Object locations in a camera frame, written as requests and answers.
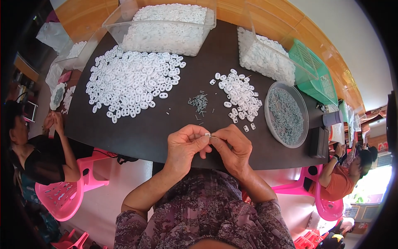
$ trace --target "white plastic bag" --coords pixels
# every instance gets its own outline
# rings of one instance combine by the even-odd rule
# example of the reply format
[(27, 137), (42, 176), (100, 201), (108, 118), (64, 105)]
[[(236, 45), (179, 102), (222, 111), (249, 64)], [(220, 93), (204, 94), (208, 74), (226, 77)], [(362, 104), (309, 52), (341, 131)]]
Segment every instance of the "white plastic bag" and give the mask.
[(49, 22), (43, 24), (36, 39), (52, 47), (59, 54), (70, 38), (60, 22)]
[(311, 213), (310, 220), (308, 221), (307, 229), (319, 230), (320, 234), (324, 234), (325, 232), (331, 230), (335, 225), (336, 221), (326, 221), (319, 216), (317, 211), (313, 211)]
[(55, 87), (58, 84), (58, 79), (61, 77), (61, 74), (64, 70), (63, 66), (60, 66), (58, 63), (51, 63), (50, 70), (46, 76), (46, 83), (50, 87), (50, 91), (53, 92)]

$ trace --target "round plastic container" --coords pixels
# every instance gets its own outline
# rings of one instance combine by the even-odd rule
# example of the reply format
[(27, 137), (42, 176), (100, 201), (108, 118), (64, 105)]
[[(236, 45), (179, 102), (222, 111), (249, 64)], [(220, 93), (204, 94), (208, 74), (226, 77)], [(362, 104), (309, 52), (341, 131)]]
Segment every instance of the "round plastic container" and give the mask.
[[(300, 108), (300, 111), (301, 111), (301, 114), (302, 114), (302, 118), (304, 119), (303, 132), (301, 133), (300, 138), (297, 140), (297, 142), (295, 144), (288, 145), (288, 144), (284, 143), (279, 138), (279, 136), (276, 133), (274, 127), (272, 126), (272, 122), (271, 121), (275, 120), (275, 119), (274, 119), (274, 116), (273, 116), (272, 112), (269, 110), (268, 100), (269, 100), (269, 93), (274, 88), (281, 88), (281, 89), (284, 89), (285, 91), (287, 91), (293, 97), (293, 99), (297, 102), (297, 105)], [(274, 136), (274, 138), (276, 140), (278, 140), (284, 146), (286, 146), (288, 148), (291, 148), (291, 149), (298, 148), (298, 147), (300, 147), (303, 144), (303, 142), (307, 138), (307, 134), (308, 134), (308, 111), (307, 111), (307, 107), (306, 107), (306, 105), (304, 103), (304, 99), (302, 98), (300, 92), (295, 87), (289, 86), (284, 81), (277, 81), (277, 82), (273, 83), (271, 85), (271, 87), (269, 88), (269, 90), (268, 90), (267, 97), (265, 98), (264, 114), (265, 114), (265, 120), (267, 121), (268, 128), (271, 131), (272, 135)]]

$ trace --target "pink chair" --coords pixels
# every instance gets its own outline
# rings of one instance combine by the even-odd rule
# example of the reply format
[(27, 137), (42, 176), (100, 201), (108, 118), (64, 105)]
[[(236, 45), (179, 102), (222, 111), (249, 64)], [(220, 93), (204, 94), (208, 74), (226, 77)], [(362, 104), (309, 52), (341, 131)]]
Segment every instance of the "pink chair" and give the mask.
[(88, 233), (84, 232), (84, 234), (75, 243), (73, 243), (70, 239), (74, 233), (75, 229), (72, 230), (66, 239), (62, 240), (61, 238), (58, 243), (51, 243), (51, 245), (57, 249), (70, 249), (73, 248), (73, 246), (78, 249), (83, 249), (83, 244), (88, 238)]
[[(315, 176), (311, 175), (308, 172), (309, 167), (303, 167), (301, 168), (300, 178), (296, 182), (286, 185), (275, 186), (272, 187), (272, 189), (275, 191), (275, 193), (278, 194), (300, 194), (300, 195), (313, 196), (315, 198), (316, 209), (318, 211), (319, 216), (327, 221), (335, 221), (340, 217), (342, 217), (343, 215), (344, 212), (343, 199), (331, 202), (320, 198), (321, 185), (318, 182), (318, 178), (323, 169), (323, 165), (317, 165), (316, 167), (318, 169), (317, 175)], [(316, 182), (315, 195), (307, 192), (304, 189), (303, 185), (305, 177)]]
[[(108, 185), (108, 180), (96, 180), (93, 176), (94, 161), (109, 158), (107, 151), (95, 148), (104, 154), (93, 151), (91, 157), (77, 160), (80, 169), (80, 180), (77, 182), (57, 182), (50, 185), (35, 184), (35, 191), (41, 203), (47, 208), (50, 214), (58, 221), (64, 222), (70, 219), (79, 209), (83, 193), (103, 185)], [(83, 170), (89, 172), (83, 176)]]

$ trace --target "dark table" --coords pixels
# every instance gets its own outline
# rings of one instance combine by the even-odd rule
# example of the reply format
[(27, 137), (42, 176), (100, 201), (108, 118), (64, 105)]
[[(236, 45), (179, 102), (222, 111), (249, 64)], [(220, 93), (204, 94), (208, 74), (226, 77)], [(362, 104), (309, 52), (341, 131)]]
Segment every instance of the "dark table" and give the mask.
[[(204, 122), (202, 126), (210, 132), (232, 124), (232, 120), (228, 117), (230, 108), (223, 106), (224, 101), (228, 100), (226, 94), (217, 84), (209, 84), (216, 72), (228, 75), (230, 69), (234, 68), (238, 74), (251, 75), (250, 84), (255, 87), (255, 91), (259, 93), (258, 98), (263, 102), (268, 89), (274, 83), (270, 78), (240, 67), (236, 25), (218, 20), (217, 27), (210, 31), (199, 54), (196, 57), (184, 56), (183, 61), (187, 66), (181, 69), (181, 80), (168, 92), (167, 99), (156, 97), (155, 108), (142, 110), (135, 118), (122, 117), (113, 124), (106, 116), (107, 106), (103, 106), (96, 114), (92, 113), (93, 106), (89, 105), (90, 98), (85, 91), (95, 58), (112, 49), (114, 45), (116, 42), (107, 33), (88, 60), (73, 95), (65, 135), (82, 143), (134, 158), (164, 163), (167, 158), (167, 136), (187, 124)], [(204, 118), (201, 117), (202, 120), (196, 121), (196, 108), (187, 102), (189, 98), (197, 96), (200, 90), (208, 94), (209, 102)], [(289, 149), (272, 136), (265, 121), (263, 106), (254, 119), (255, 130), (251, 130), (247, 119), (238, 121), (237, 127), (253, 144), (250, 156), (250, 165), (253, 169), (286, 169), (327, 162), (327, 159), (314, 159), (308, 156), (311, 128), (322, 126), (323, 112), (316, 109), (315, 99), (306, 94), (302, 96), (308, 109), (310, 130), (306, 141), (299, 148)], [(249, 127), (249, 132), (243, 131), (244, 125)], [(198, 154), (195, 155), (192, 166), (211, 169), (224, 167), (215, 149), (207, 154), (205, 160), (202, 160)]]

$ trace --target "woman's right hand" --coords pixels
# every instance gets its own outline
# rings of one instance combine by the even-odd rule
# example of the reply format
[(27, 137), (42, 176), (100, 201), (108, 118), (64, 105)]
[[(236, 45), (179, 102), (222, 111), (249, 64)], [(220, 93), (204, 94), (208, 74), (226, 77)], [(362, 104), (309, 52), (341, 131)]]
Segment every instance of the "woman's right hand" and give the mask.
[(340, 143), (338, 143), (334, 154), (338, 157), (342, 157), (344, 155), (343, 152), (345, 154), (345, 145), (341, 145)]
[[(224, 140), (232, 145), (232, 149), (228, 148)], [(220, 153), (225, 168), (232, 176), (239, 179), (251, 169), (249, 157), (253, 149), (252, 143), (234, 124), (212, 133), (210, 142)]]
[(60, 112), (51, 112), (53, 115), (53, 121), (54, 121), (54, 128), (58, 135), (63, 136), (64, 135), (64, 123), (62, 121), (62, 116)]

